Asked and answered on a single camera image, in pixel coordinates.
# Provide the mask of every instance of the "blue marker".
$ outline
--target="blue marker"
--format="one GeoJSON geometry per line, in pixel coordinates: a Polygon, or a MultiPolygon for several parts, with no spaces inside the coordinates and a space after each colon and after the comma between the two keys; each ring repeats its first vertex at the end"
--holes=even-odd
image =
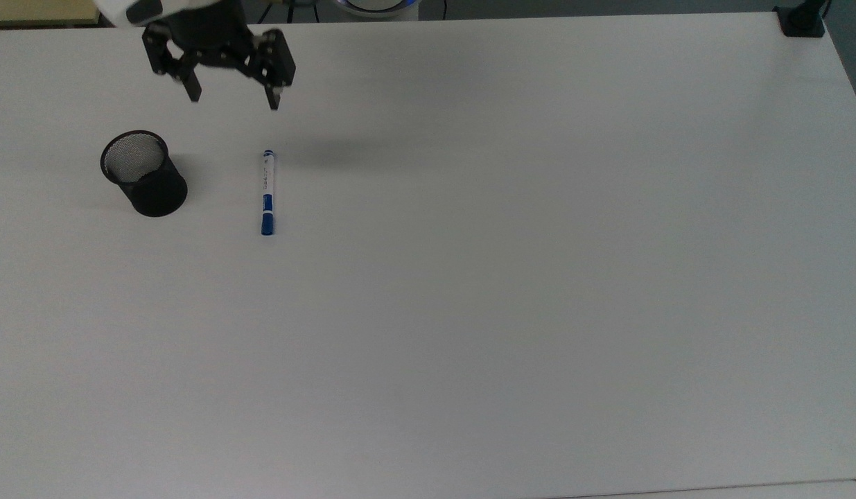
{"type": "Polygon", "coordinates": [[[273,234],[273,168],[273,151],[268,149],[263,155],[262,236],[273,234]]]}

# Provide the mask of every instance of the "table surface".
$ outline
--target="table surface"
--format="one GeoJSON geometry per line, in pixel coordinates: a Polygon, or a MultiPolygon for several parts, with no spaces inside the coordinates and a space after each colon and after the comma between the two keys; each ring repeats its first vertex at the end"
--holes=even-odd
{"type": "Polygon", "coordinates": [[[0,26],[95,24],[92,0],[0,0],[0,26]]]}
{"type": "Polygon", "coordinates": [[[0,32],[0,499],[856,478],[856,98],[772,13],[0,32]],[[162,135],[190,193],[98,169],[162,135]],[[259,234],[261,152],[278,234],[259,234]]]}

